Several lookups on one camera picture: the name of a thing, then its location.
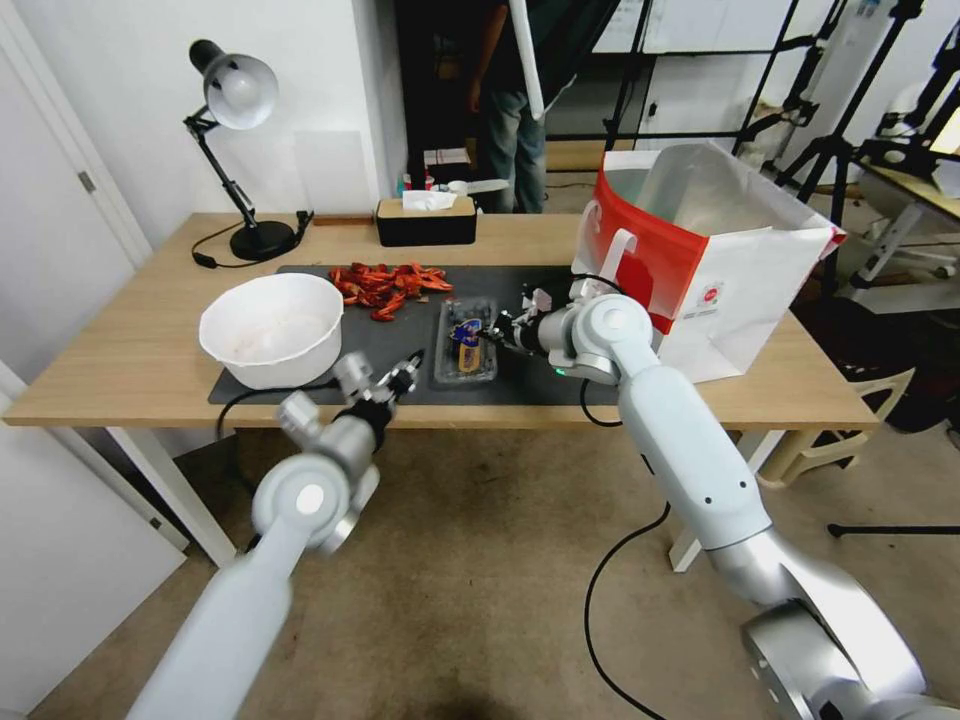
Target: tissue box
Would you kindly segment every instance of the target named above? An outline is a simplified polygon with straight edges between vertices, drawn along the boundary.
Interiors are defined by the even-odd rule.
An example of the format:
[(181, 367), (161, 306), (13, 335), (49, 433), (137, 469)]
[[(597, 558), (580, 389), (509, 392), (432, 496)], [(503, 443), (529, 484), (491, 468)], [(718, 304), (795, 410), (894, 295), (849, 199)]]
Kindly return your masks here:
[(477, 208), (469, 197), (458, 197), (446, 210), (404, 210), (400, 199), (377, 205), (377, 232), (385, 247), (407, 245), (469, 245), (477, 239)]

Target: paper bag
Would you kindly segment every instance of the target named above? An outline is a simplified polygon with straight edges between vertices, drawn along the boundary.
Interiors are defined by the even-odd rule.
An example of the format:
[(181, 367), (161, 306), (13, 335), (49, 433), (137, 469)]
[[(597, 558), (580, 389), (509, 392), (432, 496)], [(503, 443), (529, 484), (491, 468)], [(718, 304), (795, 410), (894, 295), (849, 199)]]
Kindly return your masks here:
[(573, 269), (615, 272), (650, 313), (661, 361), (703, 382), (749, 369), (814, 264), (843, 239), (712, 143), (611, 152)]

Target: brown carpet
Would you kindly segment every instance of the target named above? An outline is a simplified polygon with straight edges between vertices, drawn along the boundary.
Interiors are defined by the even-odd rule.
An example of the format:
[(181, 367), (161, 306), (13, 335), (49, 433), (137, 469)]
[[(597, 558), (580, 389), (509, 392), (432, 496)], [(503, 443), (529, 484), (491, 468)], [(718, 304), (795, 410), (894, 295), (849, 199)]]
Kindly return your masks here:
[[(246, 432), (247, 472), (291, 451)], [(221, 475), (223, 448), (185, 472), (231, 537), (251, 534), (249, 501)], [(332, 558), (298, 567), (295, 602), (243, 718), (532, 720), (636, 718), (590, 665), (583, 595), (603, 553), (663, 506), (620, 430), (401, 431), (378, 456), (379, 491)], [(847, 537), (847, 522), (952, 522), (960, 454), (942, 428), (884, 429), (849, 471), (808, 473), (765, 492), (784, 536), (874, 594), (925, 667), (960, 703), (960, 538)], [(671, 720), (773, 718), (738, 626), (753, 610), (700, 558), (674, 575), (676, 527), (628, 545), (594, 601), (597, 652), (630, 693)], [(31, 715), (121, 718), (204, 584), (190, 558)]]

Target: wooden table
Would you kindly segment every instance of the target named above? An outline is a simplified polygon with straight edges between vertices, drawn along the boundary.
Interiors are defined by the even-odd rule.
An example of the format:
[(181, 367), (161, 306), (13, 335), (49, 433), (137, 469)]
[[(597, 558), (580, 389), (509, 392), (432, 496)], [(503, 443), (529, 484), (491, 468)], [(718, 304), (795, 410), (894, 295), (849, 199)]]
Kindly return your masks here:
[(839, 294), (855, 300), (875, 313), (916, 312), (953, 308), (960, 305), (960, 284), (957, 281), (872, 287), (874, 279), (898, 250), (909, 250), (904, 241), (926, 213), (934, 213), (948, 222), (960, 225), (960, 198), (944, 196), (936, 185), (897, 170), (857, 161), (865, 174), (881, 180), (909, 202), (877, 238), (873, 252), (841, 288)]
[[(276, 217), (295, 225), (291, 217)], [(193, 263), (192, 243), (237, 217), (193, 215), (4, 419), (11, 425), (106, 427), (211, 558), (223, 565), (236, 549), (150, 430), (212, 427), (216, 420), (220, 406), (210, 405), (207, 396), (220, 366), (197, 344), (197, 323), (207, 305), (228, 288), (281, 265), (410, 260), (431, 265), (567, 265), (574, 254), (578, 219), (487, 215), (479, 219), (474, 245), (431, 248), (381, 247), (372, 226), (311, 226), (300, 247), (281, 258), (251, 268), (209, 270)], [(229, 262), (229, 236), (207, 243), (204, 252)], [(698, 389), (724, 427), (745, 431), (741, 449), (754, 470), (785, 430), (876, 425), (873, 414), (789, 314), (749, 373), (702, 383)], [(325, 408), (325, 415), (335, 409)], [(239, 405), (228, 424), (274, 426), (274, 410)], [(595, 413), (615, 419), (616, 409), (598, 407)], [(392, 427), (587, 426), (577, 407), (403, 405)], [(688, 542), (672, 557), (681, 560), (695, 549)]]

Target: tissue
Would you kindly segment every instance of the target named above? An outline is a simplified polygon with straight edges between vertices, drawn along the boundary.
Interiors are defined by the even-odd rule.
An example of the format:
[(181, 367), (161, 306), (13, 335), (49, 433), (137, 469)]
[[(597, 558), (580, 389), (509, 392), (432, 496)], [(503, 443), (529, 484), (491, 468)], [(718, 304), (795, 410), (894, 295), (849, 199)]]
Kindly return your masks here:
[(404, 210), (446, 210), (453, 207), (456, 193), (433, 192), (432, 190), (404, 190)]

